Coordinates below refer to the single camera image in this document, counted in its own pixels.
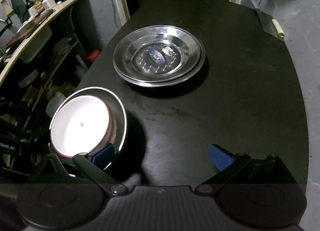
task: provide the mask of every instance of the stacked metal plates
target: stacked metal plates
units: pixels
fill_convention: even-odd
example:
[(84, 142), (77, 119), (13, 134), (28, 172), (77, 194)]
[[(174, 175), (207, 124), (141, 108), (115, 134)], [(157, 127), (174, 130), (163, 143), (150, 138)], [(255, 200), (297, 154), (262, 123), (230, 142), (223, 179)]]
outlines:
[(204, 59), (204, 46), (190, 32), (172, 26), (150, 26), (119, 42), (113, 65), (129, 83), (161, 87), (189, 79), (200, 70)]

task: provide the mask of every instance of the sticker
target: sticker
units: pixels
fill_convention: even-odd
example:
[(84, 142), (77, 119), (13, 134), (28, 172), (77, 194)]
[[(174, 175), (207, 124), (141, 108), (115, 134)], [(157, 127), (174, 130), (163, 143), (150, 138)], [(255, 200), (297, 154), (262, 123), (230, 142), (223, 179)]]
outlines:
[(9, 3), (6, 0), (1, 1), (1, 5), (3, 8), (6, 8), (9, 6)]
[(172, 48), (170, 46), (166, 46), (162, 49), (162, 52), (170, 57), (173, 57), (176, 53), (172, 50)]
[(149, 50), (150, 58), (153, 62), (158, 65), (163, 65), (165, 63), (164, 56), (156, 49)]

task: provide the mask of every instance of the white bowl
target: white bowl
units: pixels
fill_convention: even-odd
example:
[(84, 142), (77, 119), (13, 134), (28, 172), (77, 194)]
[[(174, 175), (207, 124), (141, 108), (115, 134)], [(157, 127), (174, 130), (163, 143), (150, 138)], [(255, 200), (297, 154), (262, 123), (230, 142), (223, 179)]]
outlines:
[(113, 134), (113, 118), (108, 106), (91, 95), (75, 97), (65, 103), (54, 116), (51, 141), (64, 157), (89, 153), (106, 144)]

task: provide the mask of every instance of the metal scraper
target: metal scraper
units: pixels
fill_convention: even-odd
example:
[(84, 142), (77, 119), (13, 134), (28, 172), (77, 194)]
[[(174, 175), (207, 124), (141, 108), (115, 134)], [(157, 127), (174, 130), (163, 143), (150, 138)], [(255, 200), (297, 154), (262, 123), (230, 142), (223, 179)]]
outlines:
[(261, 11), (255, 0), (251, 0), (251, 2), (259, 16), (263, 31), (277, 39), (280, 39), (281, 41), (284, 41), (284, 33), (278, 21), (276, 21), (271, 15)]

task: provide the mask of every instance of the black table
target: black table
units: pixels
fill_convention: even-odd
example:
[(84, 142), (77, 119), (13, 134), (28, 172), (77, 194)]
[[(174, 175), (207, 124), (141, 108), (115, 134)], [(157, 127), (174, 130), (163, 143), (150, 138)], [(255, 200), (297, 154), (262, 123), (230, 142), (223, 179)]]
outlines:
[[(113, 51), (130, 32), (173, 25), (196, 35), (206, 49), (190, 80), (162, 89), (126, 83), (113, 68)], [(286, 45), (263, 32), (254, 10), (214, 0), (150, 0), (119, 30), (78, 89), (101, 86), (128, 113), (126, 149), (108, 172), (124, 181), (201, 183), (217, 173), (211, 144), (253, 158), (278, 154), (298, 183), (308, 176), (308, 128), (298, 77)]]

